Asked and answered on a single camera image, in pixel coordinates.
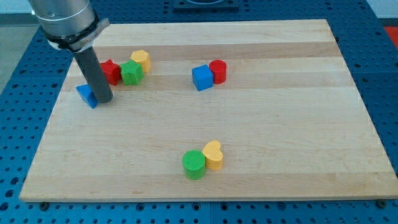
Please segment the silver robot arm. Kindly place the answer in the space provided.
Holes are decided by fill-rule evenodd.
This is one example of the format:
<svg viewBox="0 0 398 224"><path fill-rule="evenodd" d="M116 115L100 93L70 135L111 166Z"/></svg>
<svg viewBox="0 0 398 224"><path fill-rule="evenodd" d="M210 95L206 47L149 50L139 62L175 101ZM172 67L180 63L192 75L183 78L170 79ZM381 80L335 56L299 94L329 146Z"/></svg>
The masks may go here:
<svg viewBox="0 0 398 224"><path fill-rule="evenodd" d="M99 19L90 0L29 0L44 36L55 49L82 52L109 27Z"/></svg>

